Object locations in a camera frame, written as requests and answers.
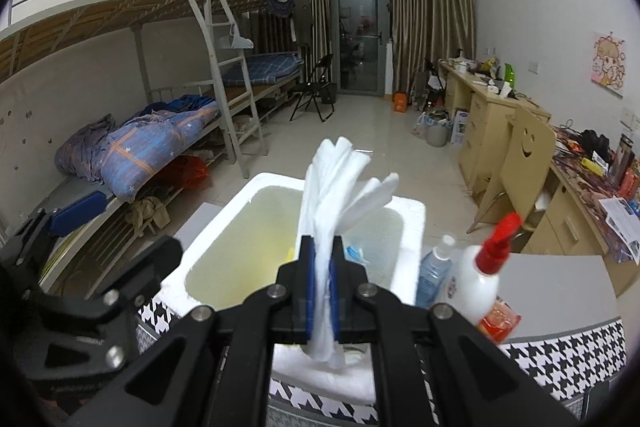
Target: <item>blue gripper pad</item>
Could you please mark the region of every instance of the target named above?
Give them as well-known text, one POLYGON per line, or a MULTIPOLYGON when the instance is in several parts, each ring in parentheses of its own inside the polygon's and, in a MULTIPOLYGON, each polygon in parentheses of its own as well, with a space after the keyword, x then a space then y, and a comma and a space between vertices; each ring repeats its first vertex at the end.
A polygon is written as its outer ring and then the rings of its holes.
POLYGON ((51 218, 49 232, 53 237, 65 237, 99 216, 106 208, 107 196, 96 190, 55 213, 51 218))
POLYGON ((311 331, 314 329, 314 311, 316 309, 316 244, 311 238, 309 242, 308 273, 306 275, 306 339, 311 340, 311 331))
POLYGON ((329 296, 331 302, 331 322, 334 326, 334 339, 338 339, 338 333, 340 331, 340 323, 338 321, 338 285, 335 283, 337 280, 335 273, 335 263, 331 259, 329 261, 329 296))

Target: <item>styrofoam box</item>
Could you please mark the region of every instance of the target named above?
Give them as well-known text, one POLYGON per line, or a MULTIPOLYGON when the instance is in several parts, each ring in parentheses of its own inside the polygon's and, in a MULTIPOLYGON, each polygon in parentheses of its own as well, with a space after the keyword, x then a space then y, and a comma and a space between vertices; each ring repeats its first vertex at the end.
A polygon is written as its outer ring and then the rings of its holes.
MULTIPOLYGON (((235 306, 273 283, 295 246, 304 180, 258 174, 206 226, 162 281, 160 298, 178 315, 200 304, 220 310, 235 306)), ((342 236, 362 248, 371 282, 414 304, 425 207, 393 197, 342 236)), ((276 378, 323 396, 371 404, 375 401, 370 355, 347 350, 348 367, 328 371, 299 346, 276 345, 276 378)))

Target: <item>red spray nozzle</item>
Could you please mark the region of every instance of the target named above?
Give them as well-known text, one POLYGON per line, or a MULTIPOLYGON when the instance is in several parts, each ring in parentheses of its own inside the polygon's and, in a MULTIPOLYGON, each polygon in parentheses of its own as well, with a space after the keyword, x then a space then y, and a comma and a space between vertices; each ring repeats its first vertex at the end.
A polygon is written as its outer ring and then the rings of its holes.
POLYGON ((502 265, 509 258, 511 251, 511 238, 522 225, 520 216, 515 212, 504 216, 494 233, 484 242, 482 249, 476 256, 476 266, 486 274, 498 273, 502 265))

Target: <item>cardboard box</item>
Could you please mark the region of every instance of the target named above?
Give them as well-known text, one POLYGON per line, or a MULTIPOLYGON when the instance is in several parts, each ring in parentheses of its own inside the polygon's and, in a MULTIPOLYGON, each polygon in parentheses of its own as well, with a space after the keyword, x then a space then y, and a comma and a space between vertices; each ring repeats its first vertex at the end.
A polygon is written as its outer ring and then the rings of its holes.
POLYGON ((456 117, 453 119, 453 131, 451 133, 451 145, 454 147, 462 146, 465 139, 466 124, 469 120, 467 111, 457 110, 456 117))

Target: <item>poster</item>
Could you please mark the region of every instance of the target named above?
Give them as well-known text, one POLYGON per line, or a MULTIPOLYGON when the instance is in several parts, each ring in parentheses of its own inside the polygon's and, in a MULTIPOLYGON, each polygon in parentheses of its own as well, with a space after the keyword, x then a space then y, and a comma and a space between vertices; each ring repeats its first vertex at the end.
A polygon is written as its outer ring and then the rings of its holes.
POLYGON ((594 33, 591 82, 622 96, 626 79, 626 44, 613 36, 594 33))

